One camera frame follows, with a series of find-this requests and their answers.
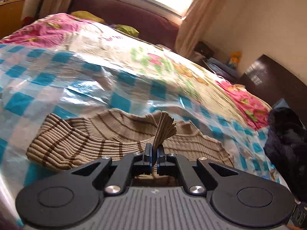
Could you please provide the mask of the black puffer jacket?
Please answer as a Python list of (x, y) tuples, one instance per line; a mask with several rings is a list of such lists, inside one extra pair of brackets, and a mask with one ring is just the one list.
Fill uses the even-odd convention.
[(306, 129), (290, 108), (269, 112), (264, 152), (300, 201), (306, 202)]

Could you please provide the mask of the beige right curtain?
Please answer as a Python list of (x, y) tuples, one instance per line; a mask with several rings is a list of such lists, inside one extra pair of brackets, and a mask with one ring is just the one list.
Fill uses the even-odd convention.
[(214, 0), (193, 0), (178, 30), (174, 50), (187, 58), (202, 35), (207, 13)]

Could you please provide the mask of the yellow green pillow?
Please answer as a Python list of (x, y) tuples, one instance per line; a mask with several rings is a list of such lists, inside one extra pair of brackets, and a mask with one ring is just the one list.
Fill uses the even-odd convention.
[(83, 11), (83, 10), (79, 10), (76, 12), (72, 12), (70, 15), (78, 17), (80, 19), (86, 19), (86, 20), (91, 20), (91, 21), (95, 21), (95, 22), (99, 22), (105, 25), (110, 26), (113, 29), (116, 29), (120, 32), (123, 32), (127, 35), (130, 35), (132, 37), (138, 37), (139, 32), (138, 30), (136, 30), (135, 28), (128, 26), (128, 25), (122, 25), (122, 24), (107, 24), (104, 19), (97, 17), (93, 14), (91, 14), (90, 12), (87, 11)]

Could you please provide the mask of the maroon padded headboard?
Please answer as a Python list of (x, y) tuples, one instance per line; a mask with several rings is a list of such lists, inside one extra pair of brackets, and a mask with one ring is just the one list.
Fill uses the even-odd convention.
[(122, 24), (138, 30), (138, 37), (174, 49), (179, 26), (167, 18), (119, 0), (72, 0), (69, 13), (87, 11), (106, 24)]

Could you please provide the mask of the wooden desk cabinet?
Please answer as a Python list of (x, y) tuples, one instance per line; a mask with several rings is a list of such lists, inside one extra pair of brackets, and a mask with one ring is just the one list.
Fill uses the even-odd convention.
[(26, 0), (10, 0), (1, 2), (0, 6), (0, 37), (12, 34), (22, 26), (22, 12)]

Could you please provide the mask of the beige brown striped knit sweater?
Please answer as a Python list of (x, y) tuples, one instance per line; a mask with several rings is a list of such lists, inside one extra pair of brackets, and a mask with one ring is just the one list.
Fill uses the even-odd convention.
[(222, 143), (206, 136), (192, 121), (176, 121), (165, 111), (137, 116), (119, 109), (105, 110), (92, 117), (62, 119), (51, 113), (29, 145), (29, 160), (64, 171), (109, 156), (143, 152), (146, 144), (162, 144), (166, 153), (199, 157), (234, 167), (234, 157)]

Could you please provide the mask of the blue white checkered plastic sheet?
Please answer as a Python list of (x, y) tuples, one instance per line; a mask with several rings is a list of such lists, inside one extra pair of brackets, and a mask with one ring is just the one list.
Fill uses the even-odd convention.
[(73, 51), (1, 44), (1, 213), (21, 225), (15, 210), (17, 193), (51, 175), (26, 157), (49, 113), (73, 118), (109, 108), (135, 115), (167, 111), (221, 141), (234, 156), (236, 168), (283, 183), (263, 151), (266, 127), (254, 130), (225, 118), (166, 83), (157, 97), (155, 85), (146, 76), (126, 74), (112, 63), (93, 63)]

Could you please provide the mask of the pink floral bed quilt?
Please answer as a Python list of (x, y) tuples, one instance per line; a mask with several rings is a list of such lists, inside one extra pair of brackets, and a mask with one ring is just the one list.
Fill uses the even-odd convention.
[(166, 83), (225, 118), (254, 130), (267, 126), (271, 107), (243, 85), (232, 85), (180, 55), (115, 30), (97, 19), (65, 13), (48, 15), (5, 36), (1, 42), (68, 50), (88, 57), (93, 63), (112, 63), (126, 74), (155, 80), (157, 97), (162, 96), (162, 84)]

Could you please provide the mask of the folded blue bedding pile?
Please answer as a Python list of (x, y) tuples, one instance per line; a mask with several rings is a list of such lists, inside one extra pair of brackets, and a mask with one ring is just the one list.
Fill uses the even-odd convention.
[(209, 58), (205, 60), (205, 64), (212, 72), (218, 76), (223, 77), (231, 83), (235, 83), (240, 78), (240, 75), (236, 70), (228, 67), (226, 64), (223, 64), (219, 60)]

